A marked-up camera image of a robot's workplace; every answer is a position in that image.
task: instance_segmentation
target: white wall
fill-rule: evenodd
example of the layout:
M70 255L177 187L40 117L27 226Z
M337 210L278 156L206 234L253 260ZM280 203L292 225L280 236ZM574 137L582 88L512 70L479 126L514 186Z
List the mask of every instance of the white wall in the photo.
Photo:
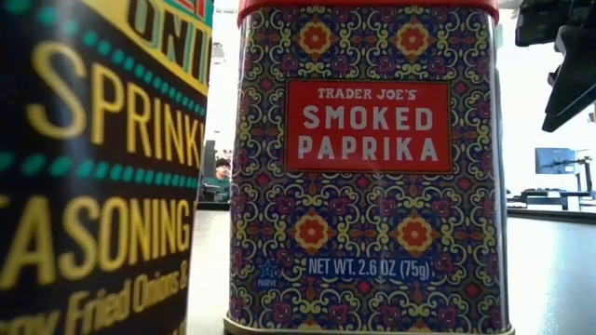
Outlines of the white wall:
M227 1L227 5L237 8L235 1L235 5L234 1ZM217 150L234 148L240 50L240 30L236 22L237 13L214 13L213 42L223 45L225 61L211 62L205 141L215 140Z
M502 12L504 43L497 52L497 67L501 75L505 183L514 194L539 187L574 190L574 176L535 174L535 148L596 148L596 125L587 122L587 110L553 133L542 130L551 91L547 77L561 64L562 54L556 53L552 44L515 47L516 21L507 11Z

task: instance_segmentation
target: table surface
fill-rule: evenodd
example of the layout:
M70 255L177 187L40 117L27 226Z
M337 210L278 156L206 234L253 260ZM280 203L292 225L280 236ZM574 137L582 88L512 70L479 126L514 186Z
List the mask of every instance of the table surface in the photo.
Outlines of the table surface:
M196 216L188 334L224 334L229 213ZM596 225L508 219L511 323L520 335L596 334Z

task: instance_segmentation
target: net weight text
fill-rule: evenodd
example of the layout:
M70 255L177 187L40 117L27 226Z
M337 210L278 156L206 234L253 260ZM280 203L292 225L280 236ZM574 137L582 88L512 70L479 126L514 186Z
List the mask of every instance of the net weight text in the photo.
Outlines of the net weight text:
M398 280L428 280L430 265L419 260L375 260L375 259L309 259L307 269L310 275L384 277Z

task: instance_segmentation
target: person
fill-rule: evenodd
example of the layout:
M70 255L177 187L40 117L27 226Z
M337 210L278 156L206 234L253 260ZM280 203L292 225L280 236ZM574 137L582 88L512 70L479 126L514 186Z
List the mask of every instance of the person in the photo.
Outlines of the person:
M230 162L225 158L215 161L215 178L206 178L204 182L211 186L218 186L216 201L230 200Z

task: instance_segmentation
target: red label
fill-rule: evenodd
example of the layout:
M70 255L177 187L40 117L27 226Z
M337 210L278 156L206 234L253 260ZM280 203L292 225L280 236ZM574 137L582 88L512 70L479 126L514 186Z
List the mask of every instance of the red label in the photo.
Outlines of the red label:
M452 173L447 83L291 80L288 171Z

